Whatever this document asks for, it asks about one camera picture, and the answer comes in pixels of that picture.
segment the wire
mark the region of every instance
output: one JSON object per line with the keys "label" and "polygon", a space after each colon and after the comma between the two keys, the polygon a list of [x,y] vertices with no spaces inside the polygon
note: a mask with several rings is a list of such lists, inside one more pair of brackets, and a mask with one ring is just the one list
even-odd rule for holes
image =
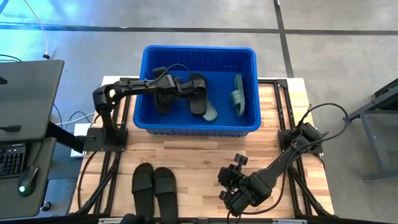
{"label": "wire", "polygon": [[[230,216],[230,215],[231,215],[231,211],[229,211],[228,214],[227,214],[227,216],[226,216],[226,222],[227,222],[227,224],[230,224],[230,223],[229,223],[229,216]],[[242,214],[239,215],[238,220],[236,220],[235,224],[238,224],[238,223],[239,223],[239,221],[241,220],[241,217],[242,217]]]}
{"label": "wire", "polygon": [[[338,137],[339,135],[343,134],[343,132],[347,129],[347,125],[348,125],[348,113],[347,113],[347,111],[346,111],[342,106],[337,105],[336,103],[322,103],[322,104],[320,104],[320,105],[314,106],[313,108],[309,107],[309,109],[308,109],[307,112],[304,114],[304,116],[302,117],[302,119],[298,122],[298,125],[300,125],[300,124],[303,123],[304,119],[308,116],[308,114],[309,114],[311,111],[313,111],[313,110],[315,110],[315,109],[317,109],[317,108],[319,108],[319,107],[326,106],[326,105],[331,105],[331,106],[338,107],[339,109],[342,110],[342,112],[344,112],[344,115],[345,115],[345,119],[344,119],[345,124],[344,124],[344,126],[343,126],[343,129],[341,129],[341,131],[339,131],[339,132],[336,133],[335,135],[330,136],[330,137],[328,137],[328,138],[323,138],[323,139],[320,139],[320,140],[316,140],[316,141],[310,142],[310,143],[308,143],[308,144],[304,144],[304,145],[302,145],[302,146],[296,148],[295,151],[299,151],[299,150],[300,150],[301,148],[303,148],[303,147],[313,146],[313,145],[316,145],[316,144],[320,144],[320,143],[322,143],[322,142],[324,142],[324,141],[328,141],[328,140],[334,139],[334,138]],[[283,196],[284,189],[285,189],[286,171],[287,171],[287,168],[289,167],[290,160],[292,159],[293,155],[294,155],[294,153],[291,154],[290,157],[287,159],[287,162],[286,162],[286,165],[285,165],[285,170],[284,170],[284,175],[283,175],[283,179],[282,179],[282,189],[280,190],[279,198],[278,198],[278,200],[275,202],[275,204],[273,204],[273,206],[271,206],[271,207],[269,207],[269,208],[267,208],[267,209],[264,209],[264,210],[260,210],[260,211],[256,211],[256,212],[242,212],[242,214],[244,214],[244,215],[258,215],[258,214],[262,214],[262,213],[269,212],[269,211],[271,211],[272,209],[274,209],[276,206],[278,206],[278,204],[279,204],[280,201],[282,200],[282,196]]]}
{"label": "wire", "polygon": [[85,172],[86,172],[87,165],[90,163],[90,161],[93,159],[93,157],[94,157],[94,155],[95,155],[96,153],[97,153],[97,152],[93,152],[93,153],[89,156],[89,158],[88,158],[87,161],[86,161],[85,166],[83,167],[83,170],[81,171],[81,175],[80,175],[80,179],[79,179],[79,184],[78,184],[78,187],[77,187],[77,206],[78,206],[79,210],[81,209],[81,197],[80,197],[81,180],[83,179],[83,176],[84,176],[84,174],[85,174]]}
{"label": "wire", "polygon": [[321,161],[321,163],[322,163],[322,165],[323,165],[323,169],[326,170],[325,162],[323,161],[323,159],[322,159],[318,154],[314,154],[314,156],[315,156],[316,158],[318,158],[319,161]]}
{"label": "wire", "polygon": [[97,122],[97,119],[100,117],[100,115],[97,115],[95,118],[94,118],[94,121],[92,122],[92,124],[90,125],[90,127],[92,127],[93,126],[93,124],[95,124],[96,122]]}
{"label": "wire", "polygon": [[18,60],[0,60],[0,62],[18,62]]}
{"label": "wire", "polygon": [[58,112],[58,115],[59,115],[59,117],[60,117],[60,124],[61,124],[61,128],[63,129],[63,126],[62,126],[62,117],[61,117],[61,113],[60,113],[60,111],[58,110],[57,106],[55,106],[55,104],[53,104],[53,105],[54,105],[55,109],[56,109],[56,110],[57,110],[57,112]]}
{"label": "wire", "polygon": [[40,24],[40,27],[42,28],[43,34],[44,34],[44,38],[45,38],[45,53],[43,54],[43,58],[45,59],[49,59],[49,41],[47,40],[47,34],[45,33],[42,21],[40,21],[39,17],[37,17],[35,11],[33,11],[32,7],[30,6],[30,4],[24,0],[24,2],[27,4],[27,6],[29,7],[29,9],[32,11],[33,15],[36,17],[37,22]]}
{"label": "wire", "polygon": [[10,58],[16,59],[18,62],[22,62],[19,58],[14,57],[14,56],[11,56],[11,55],[0,54],[0,56],[3,56],[3,57],[10,57]]}
{"label": "wire", "polygon": [[185,69],[188,71],[189,76],[191,77],[191,80],[192,80],[192,85],[194,85],[194,84],[193,84],[193,76],[192,76],[191,70],[189,70],[189,68],[188,68],[187,66],[185,66],[185,65],[183,65],[183,64],[180,64],[180,63],[175,63],[175,64],[173,64],[173,65],[170,65],[168,68],[166,68],[166,70],[164,70],[164,72],[163,72],[162,74],[159,75],[159,77],[157,77],[157,78],[156,78],[153,82],[151,82],[150,84],[154,84],[154,83],[156,83],[157,81],[159,81],[159,80],[160,80],[172,67],[175,67],[175,66],[177,66],[177,65],[179,65],[179,66],[185,68]]}
{"label": "wire", "polygon": [[41,142],[40,142],[40,149],[39,149],[39,150],[37,151],[37,153],[36,153],[36,156],[35,156],[35,159],[33,160],[32,166],[36,163],[36,159],[37,159],[37,157],[39,156],[40,151],[42,150],[42,148],[43,148],[43,139],[42,139]]}
{"label": "wire", "polygon": [[[81,113],[81,114],[83,114],[84,116],[82,116],[81,118],[74,119],[73,121],[71,121],[72,117],[73,117],[75,114],[77,114],[77,113]],[[89,123],[91,123],[91,121],[87,118],[87,117],[89,117],[89,116],[91,116],[91,115],[94,115],[94,113],[90,113],[90,114],[86,115],[84,112],[76,111],[76,112],[74,112],[74,113],[69,117],[69,119],[68,119],[67,122],[64,122],[64,123],[62,123],[62,124],[66,124],[66,126],[65,126],[65,129],[66,129],[66,128],[68,127],[68,124],[74,123],[74,122],[79,121],[79,120],[81,120],[81,119],[86,119]]]}

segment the blue crate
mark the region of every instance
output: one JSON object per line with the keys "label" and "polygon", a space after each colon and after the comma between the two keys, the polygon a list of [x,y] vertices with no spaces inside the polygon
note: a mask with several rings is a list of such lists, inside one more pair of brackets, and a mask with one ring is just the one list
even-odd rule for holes
{"label": "blue crate", "polygon": [[[174,63],[187,66],[193,73],[207,79],[208,97],[218,117],[213,122],[191,114],[187,99],[179,99],[170,107],[170,114],[162,115],[155,109],[154,97],[138,95],[134,110],[134,124],[151,134],[189,136],[245,136],[261,125],[259,91],[257,84],[256,53],[246,47],[197,47],[151,45],[142,57],[140,80],[154,79],[152,69]],[[246,107],[238,117],[231,103],[234,78],[243,78]],[[189,74],[176,66],[169,74],[189,81]]]}

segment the keyboard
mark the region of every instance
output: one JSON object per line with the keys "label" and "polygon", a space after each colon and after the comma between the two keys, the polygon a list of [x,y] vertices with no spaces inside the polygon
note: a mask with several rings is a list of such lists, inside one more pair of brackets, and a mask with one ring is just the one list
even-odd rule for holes
{"label": "keyboard", "polygon": [[0,179],[19,177],[25,162],[25,144],[0,145]]}

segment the computer mouse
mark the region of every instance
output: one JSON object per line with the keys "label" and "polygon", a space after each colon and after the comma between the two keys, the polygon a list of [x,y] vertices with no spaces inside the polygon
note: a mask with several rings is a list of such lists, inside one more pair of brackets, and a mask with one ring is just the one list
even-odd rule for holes
{"label": "computer mouse", "polygon": [[18,193],[22,197],[28,197],[35,191],[36,178],[39,173],[39,168],[30,166],[22,171],[18,181]]}

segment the wooden table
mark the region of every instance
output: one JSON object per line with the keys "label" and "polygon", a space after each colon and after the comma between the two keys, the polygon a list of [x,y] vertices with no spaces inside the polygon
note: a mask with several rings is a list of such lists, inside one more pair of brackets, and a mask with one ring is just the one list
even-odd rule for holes
{"label": "wooden table", "polygon": [[[104,77],[103,85],[118,81],[119,77]],[[300,120],[308,108],[307,92],[304,80],[301,78],[287,79],[290,98],[292,102],[294,118]],[[126,213],[135,213],[134,198],[131,193],[131,180],[134,169],[143,162],[151,163],[154,168],[168,167],[176,178],[178,187],[178,212],[180,217],[221,217],[225,218],[227,210],[223,202],[218,198],[223,190],[217,182],[217,175],[221,166],[228,166],[233,162],[236,153],[246,155],[249,158],[247,166],[243,169],[246,175],[267,167],[279,154],[277,131],[280,129],[275,102],[274,87],[260,84],[261,127],[243,138],[219,138],[219,137],[193,137],[193,136],[155,136],[145,129],[135,127],[132,122],[136,97],[131,98],[127,128],[129,137],[126,150],[122,153],[119,166],[118,180],[114,193],[112,217],[122,217]],[[285,99],[280,90],[284,114],[286,112]],[[120,108],[119,120],[123,112]],[[101,127],[101,119],[94,126]],[[312,123],[309,116],[306,121]],[[285,124],[289,126],[289,120],[285,116]],[[88,158],[85,156],[82,168]],[[103,163],[104,153],[97,153],[88,165],[83,178],[81,188],[82,203],[93,193],[98,185]],[[321,162],[314,155],[303,155],[305,176],[308,188],[323,205],[326,211],[333,213],[325,171]],[[282,177],[279,177],[272,196],[262,205],[246,211],[262,210],[275,203],[282,185]],[[108,187],[105,188],[101,211],[103,211],[108,195]],[[302,193],[298,190],[300,208],[304,211]],[[73,197],[71,212],[77,210],[77,193]],[[155,199],[155,216],[159,217],[159,208]],[[272,211],[249,216],[251,218],[290,218],[294,217],[292,199],[288,180],[286,180],[284,196],[280,204]]]}

